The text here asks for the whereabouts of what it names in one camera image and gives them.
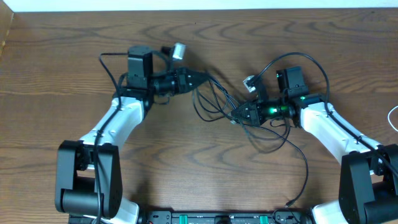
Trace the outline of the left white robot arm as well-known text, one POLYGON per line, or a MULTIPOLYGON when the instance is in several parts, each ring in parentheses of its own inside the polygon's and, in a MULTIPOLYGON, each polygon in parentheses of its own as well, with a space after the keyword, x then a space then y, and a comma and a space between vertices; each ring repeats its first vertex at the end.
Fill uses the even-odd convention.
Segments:
POLYGON ((55 208, 69 215, 69 223, 145 222, 139 205, 123 197, 119 152, 155 96, 188 93, 206 82, 206 73, 174 66, 185 49, 181 43, 160 51, 130 47, 125 53, 127 72, 111 80, 116 91, 109 110, 79 140, 59 146, 55 208))

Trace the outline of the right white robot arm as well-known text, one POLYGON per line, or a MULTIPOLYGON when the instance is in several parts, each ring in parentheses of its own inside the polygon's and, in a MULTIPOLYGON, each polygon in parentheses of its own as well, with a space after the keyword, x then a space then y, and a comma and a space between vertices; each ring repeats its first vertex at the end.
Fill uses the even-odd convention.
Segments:
POLYGON ((276 73, 280 98, 270 99, 259 76, 243 83, 257 98, 231 112, 233 121, 260 128, 291 119, 317 138, 341 166, 338 199, 314 206, 312 223, 384 223, 397 219, 397 145, 383 145, 358 131, 320 93, 311 94, 302 69, 276 73))

